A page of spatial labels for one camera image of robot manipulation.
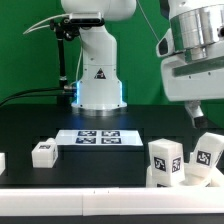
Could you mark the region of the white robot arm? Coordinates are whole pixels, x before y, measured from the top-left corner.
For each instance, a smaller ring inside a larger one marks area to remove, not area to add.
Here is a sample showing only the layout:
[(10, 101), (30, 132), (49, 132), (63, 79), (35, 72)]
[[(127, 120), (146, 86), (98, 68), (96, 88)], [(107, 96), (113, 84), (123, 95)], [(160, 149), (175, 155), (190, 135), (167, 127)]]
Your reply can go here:
[[(117, 43), (106, 21), (131, 17), (137, 0), (61, 0), (67, 24), (77, 28), (83, 76), (72, 107), (92, 116), (127, 107), (117, 78)], [(156, 46), (164, 91), (183, 101), (193, 126), (206, 125), (203, 100), (224, 99), (224, 0), (160, 0), (170, 28)]]

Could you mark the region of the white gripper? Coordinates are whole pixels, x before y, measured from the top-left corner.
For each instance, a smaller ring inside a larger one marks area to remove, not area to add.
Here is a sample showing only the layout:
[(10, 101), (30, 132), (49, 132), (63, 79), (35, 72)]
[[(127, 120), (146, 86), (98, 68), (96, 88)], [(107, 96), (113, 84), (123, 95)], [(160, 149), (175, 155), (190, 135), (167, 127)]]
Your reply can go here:
[(170, 101), (186, 101), (194, 128), (205, 126), (201, 102), (224, 98), (224, 56), (187, 64), (181, 55), (161, 63), (164, 91)]

